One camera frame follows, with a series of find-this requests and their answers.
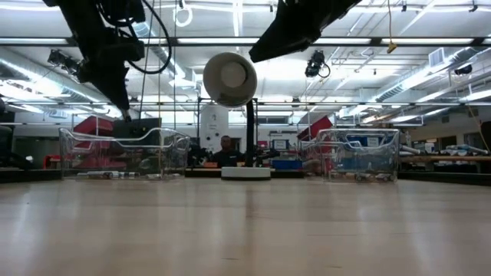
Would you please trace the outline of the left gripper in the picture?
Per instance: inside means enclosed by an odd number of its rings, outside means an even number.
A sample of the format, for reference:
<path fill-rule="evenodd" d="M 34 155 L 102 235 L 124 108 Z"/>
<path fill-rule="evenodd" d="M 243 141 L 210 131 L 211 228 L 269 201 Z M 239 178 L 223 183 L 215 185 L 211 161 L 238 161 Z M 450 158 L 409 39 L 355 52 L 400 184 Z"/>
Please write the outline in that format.
<path fill-rule="evenodd" d="M 81 83 L 93 84 L 121 113 L 131 121 L 125 79 L 126 61 L 138 61 L 144 56 L 144 44 L 135 38 L 116 37 L 108 44 L 86 40 L 79 44 L 83 60 L 76 75 Z"/>

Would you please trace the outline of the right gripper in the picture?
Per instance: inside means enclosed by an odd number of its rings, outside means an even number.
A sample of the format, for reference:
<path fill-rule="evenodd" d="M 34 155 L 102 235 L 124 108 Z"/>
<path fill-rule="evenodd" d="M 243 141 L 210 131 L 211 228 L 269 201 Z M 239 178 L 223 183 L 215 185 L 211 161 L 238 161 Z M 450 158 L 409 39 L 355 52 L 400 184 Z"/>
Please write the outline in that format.
<path fill-rule="evenodd" d="M 278 0 L 275 19 L 249 51 L 257 63 L 304 51 L 321 37 L 331 0 Z"/>

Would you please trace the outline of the white desk lamp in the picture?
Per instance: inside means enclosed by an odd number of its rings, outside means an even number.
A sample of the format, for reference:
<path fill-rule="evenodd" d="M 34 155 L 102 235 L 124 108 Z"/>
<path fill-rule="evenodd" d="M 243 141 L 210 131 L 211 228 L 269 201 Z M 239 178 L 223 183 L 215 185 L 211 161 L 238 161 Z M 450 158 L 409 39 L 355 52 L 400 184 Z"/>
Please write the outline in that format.
<path fill-rule="evenodd" d="M 243 56 L 224 52 L 210 58 L 203 72 L 203 84 L 216 104 L 227 107 L 245 107 L 246 138 L 245 164 L 224 166 L 221 179 L 236 181 L 266 181 L 271 179 L 269 168 L 254 165 L 255 114 L 252 98 L 257 88 L 257 74 L 252 64 Z"/>

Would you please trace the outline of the clear plastic bin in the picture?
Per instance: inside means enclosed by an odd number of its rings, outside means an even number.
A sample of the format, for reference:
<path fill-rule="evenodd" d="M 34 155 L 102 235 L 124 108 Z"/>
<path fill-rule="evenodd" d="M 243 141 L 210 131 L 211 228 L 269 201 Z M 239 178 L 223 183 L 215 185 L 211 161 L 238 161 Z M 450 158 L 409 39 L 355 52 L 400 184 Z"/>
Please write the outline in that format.
<path fill-rule="evenodd" d="M 137 179 L 100 180 L 150 180 L 162 181 L 183 177 L 187 167 L 187 153 L 191 139 L 184 133 L 168 128 L 158 130 L 157 138 L 145 143 L 144 138 L 115 138 L 75 133 L 65 128 L 59 130 L 61 176 L 78 178 L 85 172 L 136 172 Z M 161 179 L 148 179 L 147 174 L 160 174 Z"/>
<path fill-rule="evenodd" d="M 332 182 L 332 173 L 369 174 L 368 181 L 382 182 L 376 179 L 380 173 L 396 177 L 400 161 L 400 131 L 395 129 L 328 129 L 324 144 L 330 146 L 325 155 L 325 170 L 320 176 L 324 181 Z"/>

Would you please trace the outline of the black flat screen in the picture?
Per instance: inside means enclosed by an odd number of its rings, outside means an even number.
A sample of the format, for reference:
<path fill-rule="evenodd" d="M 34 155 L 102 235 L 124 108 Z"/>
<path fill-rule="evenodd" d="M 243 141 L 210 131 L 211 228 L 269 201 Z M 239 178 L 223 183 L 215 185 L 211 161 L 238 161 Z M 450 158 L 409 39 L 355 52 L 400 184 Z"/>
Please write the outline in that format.
<path fill-rule="evenodd" d="M 116 120 L 113 124 L 113 136 L 115 138 L 144 138 L 145 143 L 149 143 L 158 137 L 159 131 L 154 128 L 161 127 L 159 118 L 135 119 L 130 122 Z"/>

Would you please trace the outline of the red storage bin stack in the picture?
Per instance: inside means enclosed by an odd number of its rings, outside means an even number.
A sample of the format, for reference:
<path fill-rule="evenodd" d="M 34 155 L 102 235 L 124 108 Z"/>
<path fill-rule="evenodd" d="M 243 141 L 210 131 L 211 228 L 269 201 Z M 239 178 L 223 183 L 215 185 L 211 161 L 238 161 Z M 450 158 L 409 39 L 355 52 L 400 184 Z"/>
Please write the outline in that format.
<path fill-rule="evenodd" d="M 298 158 L 302 161 L 302 168 L 306 175 L 321 176 L 323 174 L 325 155 L 329 153 L 330 146 L 324 144 L 325 134 L 320 136 L 319 134 L 322 130 L 328 130 L 332 126 L 332 122 L 327 117 L 321 117 L 298 133 Z"/>
<path fill-rule="evenodd" d="M 111 136 L 114 124 L 110 120 L 89 116 L 72 127 L 75 133 L 83 133 L 96 136 Z M 58 169 L 61 162 L 60 154 L 49 154 L 43 159 L 42 169 Z"/>

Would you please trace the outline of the black overhead crossbar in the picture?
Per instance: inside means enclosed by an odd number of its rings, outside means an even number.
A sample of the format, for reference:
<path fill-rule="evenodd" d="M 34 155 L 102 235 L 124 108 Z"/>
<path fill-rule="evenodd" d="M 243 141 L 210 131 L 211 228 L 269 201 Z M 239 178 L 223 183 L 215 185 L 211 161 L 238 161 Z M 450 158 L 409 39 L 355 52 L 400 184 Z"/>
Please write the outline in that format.
<path fill-rule="evenodd" d="M 171 47 L 207 47 L 207 46 L 253 46 L 257 37 L 171 37 L 169 41 L 165 38 L 140 38 L 144 44 L 151 46 L 167 45 Z M 369 45 L 371 47 L 388 46 L 392 41 L 400 47 L 491 47 L 491 37 L 475 38 L 382 38 L 382 37 L 323 37 L 319 38 L 313 45 L 322 47 L 358 47 Z M 75 47 L 71 38 L 0 38 L 0 46 L 15 47 Z"/>

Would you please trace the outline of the white cylinder tank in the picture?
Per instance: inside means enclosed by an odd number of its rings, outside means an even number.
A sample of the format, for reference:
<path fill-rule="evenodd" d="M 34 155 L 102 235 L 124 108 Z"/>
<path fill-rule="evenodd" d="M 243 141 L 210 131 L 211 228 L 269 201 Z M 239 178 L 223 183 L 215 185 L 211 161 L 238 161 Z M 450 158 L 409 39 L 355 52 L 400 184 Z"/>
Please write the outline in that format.
<path fill-rule="evenodd" d="M 200 146 L 212 153 L 221 150 L 221 138 L 229 130 L 229 110 L 218 104 L 208 104 L 201 109 L 199 140 Z"/>

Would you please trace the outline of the person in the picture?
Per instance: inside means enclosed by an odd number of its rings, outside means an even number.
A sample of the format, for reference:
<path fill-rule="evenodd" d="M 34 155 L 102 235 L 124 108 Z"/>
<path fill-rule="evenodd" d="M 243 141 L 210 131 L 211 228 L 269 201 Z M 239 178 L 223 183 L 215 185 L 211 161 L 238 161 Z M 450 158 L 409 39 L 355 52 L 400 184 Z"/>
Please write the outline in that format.
<path fill-rule="evenodd" d="M 222 149 L 213 154 L 212 162 L 216 163 L 219 168 L 236 167 L 238 163 L 245 160 L 245 155 L 232 147 L 232 141 L 229 136 L 223 136 L 220 140 Z"/>

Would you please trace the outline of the blue plastic crate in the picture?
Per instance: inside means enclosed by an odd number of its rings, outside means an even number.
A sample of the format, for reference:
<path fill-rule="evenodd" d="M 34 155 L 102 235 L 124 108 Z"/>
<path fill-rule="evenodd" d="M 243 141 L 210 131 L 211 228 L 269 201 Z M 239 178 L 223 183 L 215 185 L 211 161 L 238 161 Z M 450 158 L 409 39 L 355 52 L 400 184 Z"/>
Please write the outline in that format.
<path fill-rule="evenodd" d="M 303 164 L 300 160 L 274 159 L 271 167 L 276 170 L 302 170 Z"/>

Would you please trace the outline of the white ceiling vent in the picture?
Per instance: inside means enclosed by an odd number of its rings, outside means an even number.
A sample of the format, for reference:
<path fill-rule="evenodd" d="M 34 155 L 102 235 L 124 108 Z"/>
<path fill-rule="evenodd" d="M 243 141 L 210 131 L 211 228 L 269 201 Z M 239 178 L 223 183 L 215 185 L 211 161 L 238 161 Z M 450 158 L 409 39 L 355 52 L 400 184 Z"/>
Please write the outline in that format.
<path fill-rule="evenodd" d="M 428 61 L 430 67 L 437 67 L 445 62 L 445 50 L 444 48 L 438 48 L 428 54 Z"/>

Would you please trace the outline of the wooden workbench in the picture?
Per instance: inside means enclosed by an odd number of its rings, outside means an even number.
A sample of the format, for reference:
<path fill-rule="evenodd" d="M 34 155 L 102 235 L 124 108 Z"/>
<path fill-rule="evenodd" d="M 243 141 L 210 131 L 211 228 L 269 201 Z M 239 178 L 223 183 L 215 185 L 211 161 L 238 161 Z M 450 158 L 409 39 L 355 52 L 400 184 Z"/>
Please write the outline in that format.
<path fill-rule="evenodd" d="M 402 163 L 431 163 L 439 161 L 491 162 L 491 156 L 403 156 Z"/>

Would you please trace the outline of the silver air duct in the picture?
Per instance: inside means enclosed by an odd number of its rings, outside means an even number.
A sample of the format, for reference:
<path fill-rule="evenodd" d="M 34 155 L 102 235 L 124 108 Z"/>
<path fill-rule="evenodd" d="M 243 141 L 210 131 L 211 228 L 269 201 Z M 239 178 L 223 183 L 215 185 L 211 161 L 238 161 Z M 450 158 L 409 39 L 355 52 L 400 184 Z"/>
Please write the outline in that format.
<path fill-rule="evenodd" d="M 132 27 L 137 37 L 142 38 L 145 40 L 145 42 L 148 42 L 149 39 L 157 36 L 156 32 L 146 22 L 133 23 Z M 149 51 L 163 63 L 165 63 L 168 58 L 170 59 L 166 68 L 170 71 L 170 75 L 172 77 L 184 77 L 186 75 L 184 70 L 178 64 L 176 64 L 174 56 L 175 51 L 172 47 L 149 46 Z"/>

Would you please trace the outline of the black aluminium table frame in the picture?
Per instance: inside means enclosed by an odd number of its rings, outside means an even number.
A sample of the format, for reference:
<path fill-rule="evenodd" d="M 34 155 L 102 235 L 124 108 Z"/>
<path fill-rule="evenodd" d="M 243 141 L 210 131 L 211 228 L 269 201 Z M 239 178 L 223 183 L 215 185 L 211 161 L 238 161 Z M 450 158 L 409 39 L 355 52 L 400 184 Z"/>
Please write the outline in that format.
<path fill-rule="evenodd" d="M 185 172 L 188 178 L 219 178 L 220 171 L 215 169 L 194 169 Z M 491 187 L 491 174 L 460 173 L 460 172 L 399 172 L 399 180 L 413 180 L 423 182 L 443 182 L 460 185 Z M 0 170 L 0 183 L 9 182 L 35 182 L 54 181 L 61 179 L 59 169 L 33 169 L 33 170 Z"/>

